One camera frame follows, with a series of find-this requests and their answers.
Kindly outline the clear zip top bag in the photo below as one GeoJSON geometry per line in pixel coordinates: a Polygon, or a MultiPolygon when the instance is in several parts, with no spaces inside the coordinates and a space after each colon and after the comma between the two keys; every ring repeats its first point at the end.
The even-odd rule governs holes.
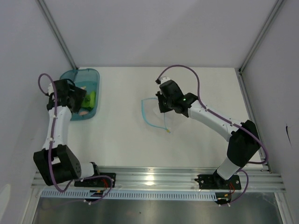
{"type": "Polygon", "coordinates": [[[177,115],[174,111],[160,112],[157,98],[142,99],[141,113],[147,125],[164,130],[167,133],[171,133],[182,124],[180,115],[177,115]]]}

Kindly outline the light green toy cucumber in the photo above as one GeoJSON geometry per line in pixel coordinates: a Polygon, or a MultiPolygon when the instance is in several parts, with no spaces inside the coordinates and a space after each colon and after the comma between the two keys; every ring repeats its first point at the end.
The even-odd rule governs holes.
{"type": "Polygon", "coordinates": [[[96,92],[92,91],[89,94],[89,108],[92,110],[95,107],[95,103],[96,103],[96,92]]]}

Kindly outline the green toy bell pepper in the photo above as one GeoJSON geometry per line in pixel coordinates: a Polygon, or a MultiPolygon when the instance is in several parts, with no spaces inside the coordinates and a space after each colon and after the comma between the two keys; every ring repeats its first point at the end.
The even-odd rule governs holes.
{"type": "Polygon", "coordinates": [[[90,95],[86,95],[84,100],[82,101],[81,107],[82,108],[89,108],[91,103],[91,97],[90,95]]]}

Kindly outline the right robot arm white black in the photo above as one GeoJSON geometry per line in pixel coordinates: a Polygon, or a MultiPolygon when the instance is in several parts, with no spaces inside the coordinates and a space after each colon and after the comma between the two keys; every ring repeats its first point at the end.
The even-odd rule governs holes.
{"type": "Polygon", "coordinates": [[[178,84],[168,77],[163,77],[156,83],[160,89],[156,96],[161,113],[174,111],[199,121],[228,142],[227,156],[213,173],[213,182],[218,188],[229,185],[231,177],[242,169],[260,148],[255,124],[250,120],[237,123],[230,118],[222,120],[209,112],[206,106],[202,106],[196,95],[183,94],[178,84]]]}

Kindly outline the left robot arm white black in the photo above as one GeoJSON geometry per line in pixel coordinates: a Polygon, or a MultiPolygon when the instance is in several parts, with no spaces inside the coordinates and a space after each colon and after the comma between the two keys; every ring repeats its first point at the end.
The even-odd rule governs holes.
{"type": "Polygon", "coordinates": [[[46,96],[49,127],[42,149],[35,152],[33,160],[48,186],[85,179],[92,187],[101,182],[101,174],[94,162],[81,163],[67,146],[68,129],[73,114],[79,113],[86,97],[86,90],[69,79],[51,83],[46,96]]]}

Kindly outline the pink toy food piece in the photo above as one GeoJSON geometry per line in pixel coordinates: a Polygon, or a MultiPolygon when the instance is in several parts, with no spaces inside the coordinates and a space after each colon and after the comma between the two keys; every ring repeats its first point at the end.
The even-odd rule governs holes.
{"type": "Polygon", "coordinates": [[[79,113],[79,115],[80,115],[80,116],[84,116],[84,115],[87,115],[88,113],[89,113],[89,112],[87,112],[87,111],[82,111],[82,112],[79,113]]]}

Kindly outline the teal plastic bin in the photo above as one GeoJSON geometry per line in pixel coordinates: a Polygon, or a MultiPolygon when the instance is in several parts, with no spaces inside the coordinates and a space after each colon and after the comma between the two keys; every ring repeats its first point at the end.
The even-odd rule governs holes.
{"type": "Polygon", "coordinates": [[[99,93],[100,93],[100,74],[97,70],[92,68],[79,69],[79,70],[69,70],[60,76],[60,79],[68,79],[68,83],[74,83],[77,87],[86,86],[86,95],[90,94],[92,91],[96,92],[96,103],[95,107],[91,110],[90,108],[82,108],[82,111],[89,112],[87,115],[80,116],[79,113],[73,113],[71,121],[81,121],[91,119],[97,111],[99,93]]]}

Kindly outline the aluminium mounting rail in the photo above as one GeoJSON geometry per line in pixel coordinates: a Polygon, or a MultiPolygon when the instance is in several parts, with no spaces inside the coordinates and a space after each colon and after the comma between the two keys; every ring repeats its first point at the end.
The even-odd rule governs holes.
{"type": "MultiPolygon", "coordinates": [[[[152,191],[199,190],[194,179],[212,174],[215,168],[99,167],[100,172],[116,173],[114,189],[152,191]]],[[[280,174],[266,169],[245,169],[249,176],[248,192],[286,192],[280,174]]]]}

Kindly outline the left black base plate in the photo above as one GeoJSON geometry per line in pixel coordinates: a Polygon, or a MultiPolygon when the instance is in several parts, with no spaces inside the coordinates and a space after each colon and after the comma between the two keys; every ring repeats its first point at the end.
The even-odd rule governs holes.
{"type": "Polygon", "coordinates": [[[100,176],[105,176],[101,178],[94,178],[75,182],[75,187],[85,187],[85,188],[114,188],[116,182],[116,173],[101,172],[100,176]]]}

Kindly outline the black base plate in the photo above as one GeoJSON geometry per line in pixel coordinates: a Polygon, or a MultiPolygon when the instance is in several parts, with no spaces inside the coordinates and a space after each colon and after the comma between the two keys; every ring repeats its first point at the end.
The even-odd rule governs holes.
{"type": "Polygon", "coordinates": [[[75,182],[75,187],[85,187],[85,188],[114,188],[116,182],[116,173],[101,172],[100,176],[105,176],[101,178],[94,178],[75,182]]]}
{"type": "Polygon", "coordinates": [[[200,174],[194,179],[200,189],[208,190],[229,190],[230,187],[235,190],[241,190],[241,181],[238,175],[233,175],[230,179],[224,180],[217,174],[200,174]]]}

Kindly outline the left aluminium frame post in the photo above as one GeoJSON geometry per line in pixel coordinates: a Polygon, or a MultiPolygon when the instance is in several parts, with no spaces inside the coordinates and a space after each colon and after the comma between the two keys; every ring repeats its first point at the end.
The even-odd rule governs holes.
{"type": "Polygon", "coordinates": [[[56,39],[56,42],[58,43],[63,55],[65,56],[68,64],[70,65],[70,67],[73,69],[73,70],[76,70],[78,69],[71,53],[70,53],[70,50],[54,20],[54,17],[52,16],[52,13],[50,12],[48,6],[47,6],[47,3],[45,0],[36,0],[36,3],[41,11],[41,13],[43,14],[52,34],[54,35],[55,39],[56,39]]]}

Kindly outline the aluminium frame post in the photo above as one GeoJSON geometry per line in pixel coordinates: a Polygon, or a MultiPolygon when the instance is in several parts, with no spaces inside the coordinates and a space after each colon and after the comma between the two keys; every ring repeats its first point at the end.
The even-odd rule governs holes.
{"type": "Polygon", "coordinates": [[[242,75],[246,67],[253,59],[255,53],[258,51],[260,45],[267,36],[271,26],[274,24],[276,18],[278,17],[280,11],[284,7],[286,0],[276,0],[274,6],[271,8],[269,14],[266,17],[266,20],[263,22],[253,44],[251,45],[248,53],[246,54],[240,68],[238,69],[239,74],[242,75]]]}
{"type": "Polygon", "coordinates": [[[36,0],[36,3],[41,11],[41,13],[43,14],[52,34],[54,35],[55,39],[56,39],[56,42],[58,43],[63,55],[65,56],[68,64],[70,65],[70,67],[73,69],[73,70],[76,70],[78,69],[71,53],[70,53],[70,50],[54,20],[54,17],[52,16],[52,13],[50,12],[48,6],[47,6],[47,3],[45,0],[36,0]]]}

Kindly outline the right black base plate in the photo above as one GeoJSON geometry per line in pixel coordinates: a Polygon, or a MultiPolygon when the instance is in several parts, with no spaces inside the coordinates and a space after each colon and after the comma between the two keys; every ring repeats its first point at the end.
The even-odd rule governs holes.
{"type": "Polygon", "coordinates": [[[224,180],[217,174],[200,174],[194,179],[200,189],[208,190],[229,190],[230,187],[235,190],[241,190],[241,181],[238,175],[233,175],[230,179],[224,180]]]}

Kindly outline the right aluminium frame post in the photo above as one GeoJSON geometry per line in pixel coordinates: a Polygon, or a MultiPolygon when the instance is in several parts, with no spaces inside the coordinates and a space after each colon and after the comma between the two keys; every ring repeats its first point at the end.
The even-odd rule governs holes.
{"type": "Polygon", "coordinates": [[[255,53],[258,51],[260,45],[267,36],[271,26],[274,24],[276,18],[278,17],[280,11],[284,7],[286,0],[276,0],[274,6],[271,8],[269,14],[266,17],[266,20],[263,22],[253,44],[251,45],[248,53],[246,54],[240,68],[238,69],[239,74],[242,75],[246,67],[253,59],[255,53]]]}

